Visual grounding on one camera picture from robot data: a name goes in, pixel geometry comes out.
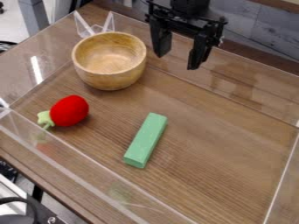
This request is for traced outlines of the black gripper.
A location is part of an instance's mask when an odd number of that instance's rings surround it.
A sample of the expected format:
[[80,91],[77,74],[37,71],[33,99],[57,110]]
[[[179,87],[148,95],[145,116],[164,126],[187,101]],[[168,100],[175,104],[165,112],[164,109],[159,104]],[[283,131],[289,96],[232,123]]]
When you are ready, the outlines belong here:
[[155,55],[161,58],[172,48],[172,32],[192,36],[188,70],[196,70],[211,53],[211,38],[204,30],[211,29],[221,37],[228,20],[209,9],[211,0],[145,0],[148,12],[145,22],[151,27]]

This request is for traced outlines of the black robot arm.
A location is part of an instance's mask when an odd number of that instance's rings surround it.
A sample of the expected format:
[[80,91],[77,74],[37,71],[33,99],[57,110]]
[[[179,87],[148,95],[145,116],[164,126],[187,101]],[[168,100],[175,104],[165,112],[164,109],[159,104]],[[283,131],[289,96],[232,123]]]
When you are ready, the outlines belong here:
[[193,39],[188,56],[188,70],[196,70],[207,61],[211,49],[223,43],[223,31],[228,20],[223,16],[208,17],[211,0],[171,0],[171,7],[155,0],[145,0],[155,55],[161,58],[172,50],[173,33]]

